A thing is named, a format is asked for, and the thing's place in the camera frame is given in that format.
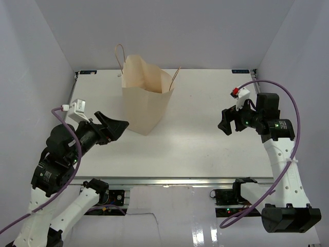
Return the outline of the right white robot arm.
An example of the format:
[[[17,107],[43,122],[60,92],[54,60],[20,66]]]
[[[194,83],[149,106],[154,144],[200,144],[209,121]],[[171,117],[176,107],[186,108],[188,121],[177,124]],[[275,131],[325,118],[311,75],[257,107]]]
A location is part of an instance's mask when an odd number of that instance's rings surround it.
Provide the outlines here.
[[[268,233],[305,233],[321,220],[321,211],[313,208],[303,189],[293,149],[297,143],[293,125],[281,119],[279,96],[259,93],[253,103],[249,93],[235,93],[236,105],[222,111],[218,128],[226,135],[253,128],[261,137],[270,160],[274,183],[267,188],[255,179],[236,179],[232,198],[238,205],[250,202],[261,214]]]

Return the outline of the blue table label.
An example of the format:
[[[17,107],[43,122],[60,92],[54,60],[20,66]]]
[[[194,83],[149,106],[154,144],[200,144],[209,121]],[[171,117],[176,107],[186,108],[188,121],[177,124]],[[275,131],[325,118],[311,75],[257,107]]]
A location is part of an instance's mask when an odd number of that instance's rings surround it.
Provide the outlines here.
[[[95,75],[97,70],[81,70],[79,71],[80,75]]]
[[[232,69],[231,72],[233,74],[249,74],[250,71],[248,69]]]

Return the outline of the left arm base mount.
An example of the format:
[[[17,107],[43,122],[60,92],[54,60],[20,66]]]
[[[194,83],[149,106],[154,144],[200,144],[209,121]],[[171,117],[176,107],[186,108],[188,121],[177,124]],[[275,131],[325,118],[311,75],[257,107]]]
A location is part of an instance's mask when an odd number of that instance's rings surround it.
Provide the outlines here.
[[[109,190],[98,204],[89,209],[87,216],[124,216],[125,191]]]

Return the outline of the right blue table label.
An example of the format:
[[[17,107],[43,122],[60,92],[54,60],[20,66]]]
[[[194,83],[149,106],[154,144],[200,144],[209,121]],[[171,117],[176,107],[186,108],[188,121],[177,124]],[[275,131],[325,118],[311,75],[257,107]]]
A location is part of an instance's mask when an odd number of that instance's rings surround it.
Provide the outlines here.
[[[249,74],[250,71],[248,69],[232,69],[231,72],[233,74]]]

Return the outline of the aluminium front rail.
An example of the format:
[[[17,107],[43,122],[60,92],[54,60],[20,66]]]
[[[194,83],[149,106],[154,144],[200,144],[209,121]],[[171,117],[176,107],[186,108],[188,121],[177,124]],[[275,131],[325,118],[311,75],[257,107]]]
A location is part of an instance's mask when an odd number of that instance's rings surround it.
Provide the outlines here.
[[[232,184],[236,178],[179,178],[179,177],[82,177],[78,176],[73,179],[74,185],[83,184],[84,181],[89,181],[92,178],[96,178],[108,183],[111,186],[128,186],[128,185],[150,185],[150,186],[224,186]]]

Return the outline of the beige paper bag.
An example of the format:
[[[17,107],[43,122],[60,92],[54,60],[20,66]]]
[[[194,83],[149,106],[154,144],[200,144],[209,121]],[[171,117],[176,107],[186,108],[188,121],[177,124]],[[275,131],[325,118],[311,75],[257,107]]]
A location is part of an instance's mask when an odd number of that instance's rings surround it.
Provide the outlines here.
[[[118,48],[115,57],[121,70],[121,88],[124,111],[129,129],[148,135],[161,121],[175,89],[178,68],[171,76],[155,64],[145,62],[140,55],[126,56],[123,51],[123,62],[120,62]]]

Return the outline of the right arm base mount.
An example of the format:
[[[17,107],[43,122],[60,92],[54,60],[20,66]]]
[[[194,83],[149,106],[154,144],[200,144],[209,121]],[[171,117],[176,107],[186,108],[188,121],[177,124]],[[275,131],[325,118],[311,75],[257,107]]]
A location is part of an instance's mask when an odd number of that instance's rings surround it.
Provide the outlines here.
[[[252,206],[249,201],[236,197],[233,189],[213,189],[209,196],[215,202],[217,218],[227,218]]]

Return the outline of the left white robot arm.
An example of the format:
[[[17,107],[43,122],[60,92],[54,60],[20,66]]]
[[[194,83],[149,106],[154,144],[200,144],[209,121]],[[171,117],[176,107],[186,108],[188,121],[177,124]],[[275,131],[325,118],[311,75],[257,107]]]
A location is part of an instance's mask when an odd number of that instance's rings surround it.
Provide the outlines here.
[[[76,129],[57,117],[61,124],[52,129],[32,176],[28,213],[6,227],[23,221],[18,236],[8,246],[63,246],[67,233],[81,217],[108,201],[108,183],[91,179],[83,183],[81,194],[58,217],[53,216],[83,155],[94,145],[116,141],[129,126],[127,121],[108,118],[100,111],[95,116],[99,124],[82,118]]]

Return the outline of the left blue table label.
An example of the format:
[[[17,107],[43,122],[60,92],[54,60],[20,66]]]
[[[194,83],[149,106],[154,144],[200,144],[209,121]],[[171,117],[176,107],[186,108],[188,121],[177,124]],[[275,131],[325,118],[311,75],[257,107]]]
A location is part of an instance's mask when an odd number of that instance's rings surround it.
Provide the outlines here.
[[[95,75],[97,70],[81,70],[79,71],[80,75]]]

